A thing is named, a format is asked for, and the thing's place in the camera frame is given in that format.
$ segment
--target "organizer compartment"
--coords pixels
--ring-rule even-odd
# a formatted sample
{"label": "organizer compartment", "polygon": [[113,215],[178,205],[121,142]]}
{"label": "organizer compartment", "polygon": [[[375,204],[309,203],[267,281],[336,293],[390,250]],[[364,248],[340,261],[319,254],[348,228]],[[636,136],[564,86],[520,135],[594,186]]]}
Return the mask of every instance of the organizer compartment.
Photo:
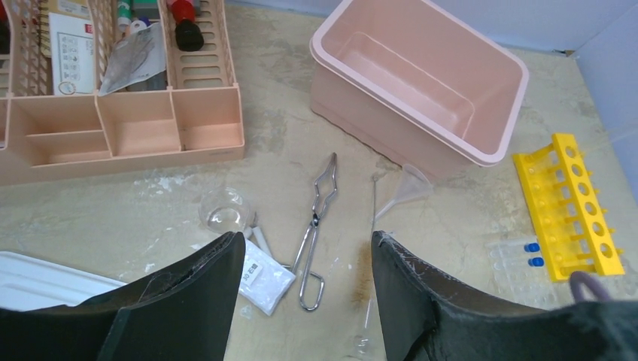
{"label": "organizer compartment", "polygon": [[223,0],[204,0],[204,47],[182,53],[175,22],[159,0],[167,57],[167,89],[97,96],[120,33],[115,0],[89,0],[96,90],[52,96],[50,61],[38,47],[30,0],[3,0],[11,54],[0,56],[0,185],[117,171],[241,159],[241,96],[232,66]]}

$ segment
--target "empty bin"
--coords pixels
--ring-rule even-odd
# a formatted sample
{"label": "empty bin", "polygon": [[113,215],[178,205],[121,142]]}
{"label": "empty bin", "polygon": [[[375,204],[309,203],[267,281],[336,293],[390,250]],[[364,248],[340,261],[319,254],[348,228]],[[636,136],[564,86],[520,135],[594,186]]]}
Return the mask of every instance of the empty bin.
{"label": "empty bin", "polygon": [[434,177],[497,164],[524,63],[424,0],[344,0],[315,32],[312,110]]}

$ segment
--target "plastic funnel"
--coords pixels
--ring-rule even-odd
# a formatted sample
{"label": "plastic funnel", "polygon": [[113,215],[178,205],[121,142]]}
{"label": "plastic funnel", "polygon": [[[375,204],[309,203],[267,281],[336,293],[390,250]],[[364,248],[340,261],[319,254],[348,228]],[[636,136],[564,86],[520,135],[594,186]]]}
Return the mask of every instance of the plastic funnel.
{"label": "plastic funnel", "polygon": [[405,164],[401,172],[401,181],[394,197],[375,215],[375,221],[399,203],[429,196],[434,187],[421,171],[413,165]]}

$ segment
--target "white packet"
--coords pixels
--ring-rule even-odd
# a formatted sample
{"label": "white packet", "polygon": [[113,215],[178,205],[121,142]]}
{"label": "white packet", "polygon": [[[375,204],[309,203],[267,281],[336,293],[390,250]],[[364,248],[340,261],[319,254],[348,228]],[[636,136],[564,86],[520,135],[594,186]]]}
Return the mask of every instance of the white packet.
{"label": "white packet", "polygon": [[147,80],[166,70],[166,50],[162,26],[154,23],[113,46],[99,96]]}
{"label": "white packet", "polygon": [[270,316],[294,280],[295,275],[246,240],[240,295]]}

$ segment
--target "purple cable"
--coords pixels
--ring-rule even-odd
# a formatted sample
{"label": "purple cable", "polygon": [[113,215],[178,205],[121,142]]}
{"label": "purple cable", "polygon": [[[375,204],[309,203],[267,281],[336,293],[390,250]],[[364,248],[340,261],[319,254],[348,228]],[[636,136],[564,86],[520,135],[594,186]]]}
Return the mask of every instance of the purple cable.
{"label": "purple cable", "polygon": [[570,289],[574,302],[585,302],[585,296],[582,294],[582,286],[586,286],[596,298],[597,301],[611,301],[612,297],[607,289],[596,278],[591,277],[587,273],[576,271],[570,275]]}

